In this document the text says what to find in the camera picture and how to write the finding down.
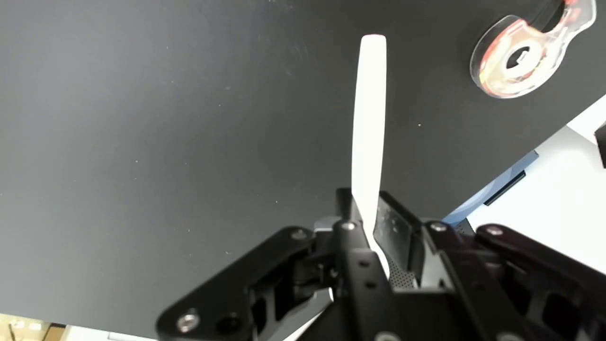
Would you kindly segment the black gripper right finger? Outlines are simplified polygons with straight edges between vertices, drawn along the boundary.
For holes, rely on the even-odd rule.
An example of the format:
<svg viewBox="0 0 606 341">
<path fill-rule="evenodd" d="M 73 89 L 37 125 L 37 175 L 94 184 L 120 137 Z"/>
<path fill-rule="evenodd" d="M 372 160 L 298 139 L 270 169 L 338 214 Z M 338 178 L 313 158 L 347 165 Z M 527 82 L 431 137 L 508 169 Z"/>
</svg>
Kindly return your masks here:
<svg viewBox="0 0 606 341">
<path fill-rule="evenodd" d="M 461 341 L 606 341 L 606 275 L 508 226 L 423 220 L 383 194 L 376 239 L 404 294 L 450 305 Z"/>
</svg>

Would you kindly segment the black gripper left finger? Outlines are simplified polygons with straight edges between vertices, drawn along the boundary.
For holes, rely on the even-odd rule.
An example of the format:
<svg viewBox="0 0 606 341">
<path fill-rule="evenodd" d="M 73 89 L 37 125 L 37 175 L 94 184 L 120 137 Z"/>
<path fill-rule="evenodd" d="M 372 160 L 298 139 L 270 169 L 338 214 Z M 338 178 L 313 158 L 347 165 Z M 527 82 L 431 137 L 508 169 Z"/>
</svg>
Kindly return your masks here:
<svg viewBox="0 0 606 341">
<path fill-rule="evenodd" d="M 391 288 L 364 228 L 361 199 L 340 190 L 328 230 L 283 228 L 171 304 L 160 341 L 270 341 L 306 324 L 302 341 L 372 341 Z"/>
</svg>

